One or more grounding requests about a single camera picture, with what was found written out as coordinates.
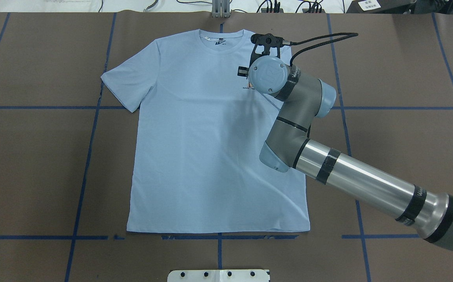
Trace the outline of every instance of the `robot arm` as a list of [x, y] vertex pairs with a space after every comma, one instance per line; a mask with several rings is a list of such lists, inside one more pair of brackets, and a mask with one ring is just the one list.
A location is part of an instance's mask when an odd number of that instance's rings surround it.
[[[309, 139], [313, 118], [329, 112], [336, 91], [297, 66], [268, 56], [270, 48], [290, 42], [271, 34], [254, 34], [252, 42], [250, 67], [239, 67], [238, 75], [247, 76], [257, 91], [284, 102], [259, 159], [277, 171], [295, 168], [334, 186], [415, 228], [425, 241], [453, 250], [453, 196], [433, 194]], [[255, 53], [258, 45], [265, 47], [262, 54]]]

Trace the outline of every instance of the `light blue t-shirt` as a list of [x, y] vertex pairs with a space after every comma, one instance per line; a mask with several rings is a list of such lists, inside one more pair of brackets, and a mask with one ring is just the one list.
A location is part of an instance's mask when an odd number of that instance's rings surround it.
[[124, 107], [140, 107], [128, 231], [310, 230], [305, 175], [259, 161], [282, 102], [237, 76], [252, 34], [156, 39], [101, 77]]

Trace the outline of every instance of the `metal bracket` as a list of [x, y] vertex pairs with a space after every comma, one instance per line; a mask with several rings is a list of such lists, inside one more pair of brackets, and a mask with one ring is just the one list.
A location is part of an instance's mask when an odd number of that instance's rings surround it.
[[200, 271], [171, 271], [167, 282], [270, 282], [266, 269], [222, 269]]
[[229, 18], [230, 0], [212, 0], [212, 17]]

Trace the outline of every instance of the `white sticker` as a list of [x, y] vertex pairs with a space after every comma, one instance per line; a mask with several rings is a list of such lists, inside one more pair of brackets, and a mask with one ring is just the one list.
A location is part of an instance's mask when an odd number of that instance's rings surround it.
[[361, 9], [363, 11], [369, 11], [372, 9], [378, 9], [378, 8], [382, 7], [382, 6], [380, 6], [380, 4], [378, 4], [377, 0], [362, 1], [362, 2], [359, 2], [359, 6], [361, 6]]

